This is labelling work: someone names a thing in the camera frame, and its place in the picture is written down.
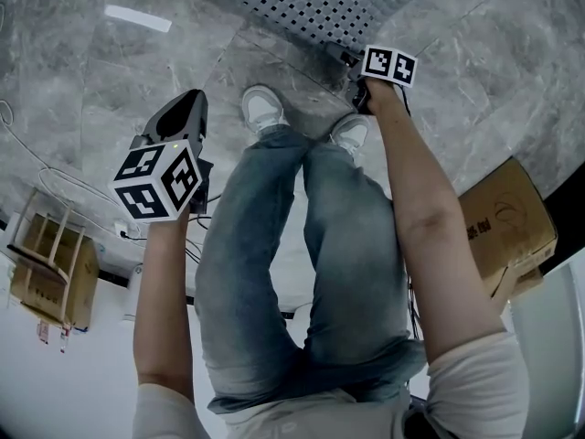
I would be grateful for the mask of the white sneaker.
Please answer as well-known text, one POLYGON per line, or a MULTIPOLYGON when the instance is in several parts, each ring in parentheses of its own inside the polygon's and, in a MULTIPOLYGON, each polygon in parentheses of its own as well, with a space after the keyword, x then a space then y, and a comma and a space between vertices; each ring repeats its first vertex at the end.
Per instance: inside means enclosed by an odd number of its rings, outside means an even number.
POLYGON ((369 125, 367 116, 350 113, 341 118, 333 127, 330 133, 331 142, 354 156, 366 141, 369 125))
POLYGON ((271 129, 290 125, 278 95, 261 84, 244 91, 241 110, 246 126, 257 136, 266 134, 271 129))

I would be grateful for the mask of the person's cream shirt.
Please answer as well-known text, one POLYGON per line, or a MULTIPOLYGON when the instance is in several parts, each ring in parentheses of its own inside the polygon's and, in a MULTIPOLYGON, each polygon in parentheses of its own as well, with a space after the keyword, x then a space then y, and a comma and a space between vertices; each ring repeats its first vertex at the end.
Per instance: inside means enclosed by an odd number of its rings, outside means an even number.
POLYGON ((421 409, 410 407, 405 391, 387 402, 357 402, 333 390, 227 413, 227 439, 406 439, 406 423, 416 418, 439 439, 522 439, 529 380, 513 334, 454 348, 428 374, 421 409))

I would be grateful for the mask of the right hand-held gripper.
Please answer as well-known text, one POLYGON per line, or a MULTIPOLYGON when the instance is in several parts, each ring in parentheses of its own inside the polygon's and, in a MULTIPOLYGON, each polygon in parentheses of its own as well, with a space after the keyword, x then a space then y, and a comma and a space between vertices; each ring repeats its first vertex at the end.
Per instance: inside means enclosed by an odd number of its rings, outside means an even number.
POLYGON ((328 55, 349 68, 347 73, 346 100, 358 114, 371 115, 367 104, 371 94, 366 78, 383 80, 399 87, 406 111, 410 114, 406 89, 411 88, 415 79, 418 59, 395 48, 367 45, 356 53, 334 42, 324 46, 328 55))

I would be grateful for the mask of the person's right forearm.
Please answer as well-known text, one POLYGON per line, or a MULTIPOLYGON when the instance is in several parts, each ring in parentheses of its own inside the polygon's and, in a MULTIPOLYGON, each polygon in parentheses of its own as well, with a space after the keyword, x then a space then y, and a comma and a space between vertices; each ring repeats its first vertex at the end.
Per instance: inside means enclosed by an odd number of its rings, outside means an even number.
POLYGON ((367 88, 385 148, 399 245, 433 362, 505 328, 474 261, 452 183, 394 87, 369 78, 367 88))

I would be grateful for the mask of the person's left forearm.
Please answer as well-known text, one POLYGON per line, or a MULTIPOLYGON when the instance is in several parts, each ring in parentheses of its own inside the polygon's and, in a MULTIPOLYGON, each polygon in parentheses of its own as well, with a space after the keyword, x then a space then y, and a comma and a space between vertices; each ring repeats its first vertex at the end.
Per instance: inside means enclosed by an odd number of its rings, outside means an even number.
POLYGON ((193 350, 186 303, 189 212, 149 226, 133 331, 138 383, 194 400, 193 350))

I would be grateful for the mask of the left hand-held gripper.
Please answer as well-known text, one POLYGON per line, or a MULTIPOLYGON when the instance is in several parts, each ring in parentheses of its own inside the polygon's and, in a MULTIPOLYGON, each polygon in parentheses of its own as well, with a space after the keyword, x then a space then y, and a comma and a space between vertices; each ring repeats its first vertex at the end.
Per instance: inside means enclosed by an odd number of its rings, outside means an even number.
POLYGON ((207 96, 186 91, 161 108, 133 138, 109 184, 138 223, 177 220, 185 209, 207 212, 213 164, 200 157, 207 137, 207 96))

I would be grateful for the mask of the person's blue jeans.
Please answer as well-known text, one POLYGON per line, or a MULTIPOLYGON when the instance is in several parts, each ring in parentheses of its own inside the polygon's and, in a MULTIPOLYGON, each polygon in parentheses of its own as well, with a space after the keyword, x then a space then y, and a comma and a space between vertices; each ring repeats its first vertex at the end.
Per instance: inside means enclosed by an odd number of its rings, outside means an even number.
POLYGON ((205 238, 195 309, 216 414, 337 390, 385 402, 426 361, 407 330, 391 201, 345 149, 284 125, 262 132, 229 178, 205 238), (287 331, 270 273, 297 176, 315 271, 302 346, 287 331))

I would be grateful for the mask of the large cardboard box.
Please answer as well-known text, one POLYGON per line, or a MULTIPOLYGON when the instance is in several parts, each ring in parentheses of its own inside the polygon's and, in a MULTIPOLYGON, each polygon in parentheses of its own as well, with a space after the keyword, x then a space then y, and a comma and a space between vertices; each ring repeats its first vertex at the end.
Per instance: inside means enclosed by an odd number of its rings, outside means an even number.
POLYGON ((558 232, 527 171, 511 157, 460 196, 468 241, 499 312, 542 282, 558 232))

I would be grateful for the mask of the cardboard box with dark print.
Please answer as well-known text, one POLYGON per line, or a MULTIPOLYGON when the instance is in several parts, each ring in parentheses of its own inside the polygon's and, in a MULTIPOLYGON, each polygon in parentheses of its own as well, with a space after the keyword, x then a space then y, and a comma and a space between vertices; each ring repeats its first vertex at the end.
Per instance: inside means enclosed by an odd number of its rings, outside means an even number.
MULTIPOLYGON (((94 243, 92 239, 86 236, 81 247, 78 265, 73 277, 71 299, 69 300, 67 308, 67 316, 72 318, 73 325, 68 327, 77 328, 81 331, 89 329, 91 309, 97 287, 99 271, 99 262, 94 243)), ((20 302, 23 290, 23 280, 24 268, 16 266, 11 280, 10 293, 21 305, 23 305, 20 302)), ((24 308, 55 327, 63 327, 57 325, 55 322, 47 320, 37 311, 25 305, 24 308)))

